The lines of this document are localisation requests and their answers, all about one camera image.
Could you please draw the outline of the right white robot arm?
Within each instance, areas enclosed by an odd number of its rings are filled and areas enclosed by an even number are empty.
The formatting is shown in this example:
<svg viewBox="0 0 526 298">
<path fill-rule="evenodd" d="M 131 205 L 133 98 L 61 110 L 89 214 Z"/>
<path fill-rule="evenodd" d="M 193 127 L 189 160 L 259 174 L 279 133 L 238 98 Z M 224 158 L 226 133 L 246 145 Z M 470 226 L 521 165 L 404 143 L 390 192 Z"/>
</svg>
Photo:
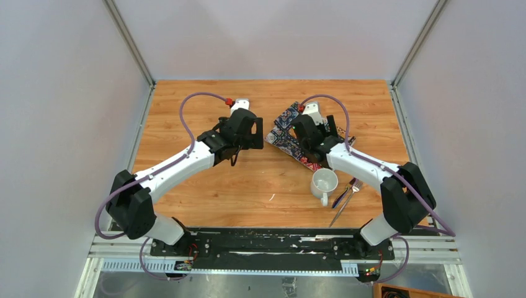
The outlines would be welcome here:
<svg viewBox="0 0 526 298">
<path fill-rule="evenodd" d="M 409 233 L 435 209 L 435 198 L 414 163 L 400 166 L 354 150 L 336 131 L 315 124 L 309 115 L 293 119 L 292 128 L 308 161 L 345 172 L 380 193 L 381 215 L 361 227 L 354 242 L 360 258 L 370 259 L 383 240 Z"/>
</svg>

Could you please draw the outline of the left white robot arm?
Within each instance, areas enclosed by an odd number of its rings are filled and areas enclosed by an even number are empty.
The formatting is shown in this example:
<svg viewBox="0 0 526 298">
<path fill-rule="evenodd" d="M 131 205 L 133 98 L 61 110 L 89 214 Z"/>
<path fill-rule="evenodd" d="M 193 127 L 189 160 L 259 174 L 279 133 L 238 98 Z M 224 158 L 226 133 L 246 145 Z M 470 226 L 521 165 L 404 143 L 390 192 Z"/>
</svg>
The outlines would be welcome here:
<svg viewBox="0 0 526 298">
<path fill-rule="evenodd" d="M 154 203 L 201 171 L 223 161 L 234 166 L 242 150 L 263 149 L 262 124 L 262 118 L 251 111 L 236 109 L 188 148 L 163 162 L 135 174 L 127 170 L 117 173 L 103 208 L 122 229 L 121 236 L 160 240 L 174 256 L 184 256 L 190 240 L 182 224 L 156 213 Z"/>
</svg>

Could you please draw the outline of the colourful patterned placemat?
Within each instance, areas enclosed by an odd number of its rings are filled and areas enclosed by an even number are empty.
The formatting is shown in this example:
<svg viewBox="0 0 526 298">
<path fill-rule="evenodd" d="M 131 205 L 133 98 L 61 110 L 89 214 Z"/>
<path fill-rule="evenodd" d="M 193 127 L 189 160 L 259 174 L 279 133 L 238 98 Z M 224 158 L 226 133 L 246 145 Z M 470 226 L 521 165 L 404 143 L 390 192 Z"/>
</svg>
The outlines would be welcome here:
<svg viewBox="0 0 526 298">
<path fill-rule="evenodd" d="M 265 141 L 293 157 L 308 169 L 317 171 L 321 168 L 327 168 L 329 166 L 328 163 L 310 163 L 308 161 L 299 146 L 292 126 L 292 121 L 298 115 L 302 115 L 304 108 L 305 105 L 302 106 L 300 103 L 294 102 L 285 110 L 285 112 L 274 120 L 274 128 L 267 134 Z M 326 117 L 323 117 L 323 124 L 326 130 L 329 131 Z M 344 139 L 342 144 L 345 142 L 347 142 L 349 146 L 354 144 L 355 137 L 347 136 L 344 129 L 337 127 L 337 133 Z"/>
</svg>

